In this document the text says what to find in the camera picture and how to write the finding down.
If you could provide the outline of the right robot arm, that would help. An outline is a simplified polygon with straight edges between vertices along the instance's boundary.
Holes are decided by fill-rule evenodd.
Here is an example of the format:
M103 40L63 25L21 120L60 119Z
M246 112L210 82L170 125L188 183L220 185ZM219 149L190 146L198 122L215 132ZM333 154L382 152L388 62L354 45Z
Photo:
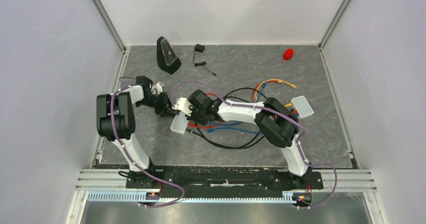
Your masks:
M297 117L277 99L269 97L263 102L238 102L220 97L212 99L196 90L188 103L187 118L196 124L237 121L256 125L264 138L281 150L291 184L303 188L310 182L312 167L300 145L304 129Z

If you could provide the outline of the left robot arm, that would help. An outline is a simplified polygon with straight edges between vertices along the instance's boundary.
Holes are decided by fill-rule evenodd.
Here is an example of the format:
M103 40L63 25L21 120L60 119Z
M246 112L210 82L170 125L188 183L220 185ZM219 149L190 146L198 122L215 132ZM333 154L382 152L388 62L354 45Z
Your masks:
M151 158L142 150L137 140L134 107L147 106L161 117L174 117L178 111L172 108L162 84L146 76L135 77L117 93L96 97L96 129L101 137L116 145L129 164L129 171L119 171L130 187L151 188L158 184L158 175L153 171Z

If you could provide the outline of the white network switch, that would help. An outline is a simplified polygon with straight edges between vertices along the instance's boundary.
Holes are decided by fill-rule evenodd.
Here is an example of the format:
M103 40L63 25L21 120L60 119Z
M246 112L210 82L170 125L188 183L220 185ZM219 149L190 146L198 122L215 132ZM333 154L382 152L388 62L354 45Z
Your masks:
M170 126L170 130L177 134L185 134L188 127L189 120L184 112L180 112L179 115L176 115Z
M294 109L297 111L298 117L300 119L310 117L314 114L312 107L310 106L306 97L303 96L303 95L292 98L291 103L292 103Z

